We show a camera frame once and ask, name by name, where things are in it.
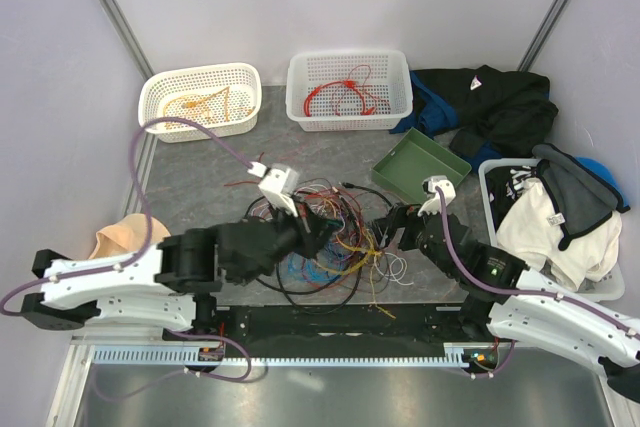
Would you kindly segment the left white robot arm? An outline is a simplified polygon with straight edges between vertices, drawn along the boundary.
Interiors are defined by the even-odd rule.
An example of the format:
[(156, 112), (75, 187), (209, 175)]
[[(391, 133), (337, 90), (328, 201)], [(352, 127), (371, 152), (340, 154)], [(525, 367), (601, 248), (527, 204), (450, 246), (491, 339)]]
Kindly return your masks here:
[(43, 330), (91, 324), (131, 324), (188, 331), (208, 340), (219, 329), (215, 293), (271, 275), (295, 253), (317, 256), (338, 230), (335, 219), (301, 206), (300, 216), (280, 210), (164, 238), (143, 254), (71, 260), (37, 253), (38, 291), (26, 294), (20, 317)]

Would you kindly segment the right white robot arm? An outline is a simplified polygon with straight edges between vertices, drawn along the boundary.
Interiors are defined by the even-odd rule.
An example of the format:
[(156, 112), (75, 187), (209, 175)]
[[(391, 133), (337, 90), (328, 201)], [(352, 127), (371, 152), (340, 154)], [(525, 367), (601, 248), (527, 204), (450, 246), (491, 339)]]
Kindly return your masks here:
[(478, 241), (453, 214), (397, 205), (370, 224), (376, 241), (418, 250), (467, 291), (458, 328), (537, 347), (592, 370), (617, 394), (639, 399), (639, 321), (571, 292), (519, 258)]

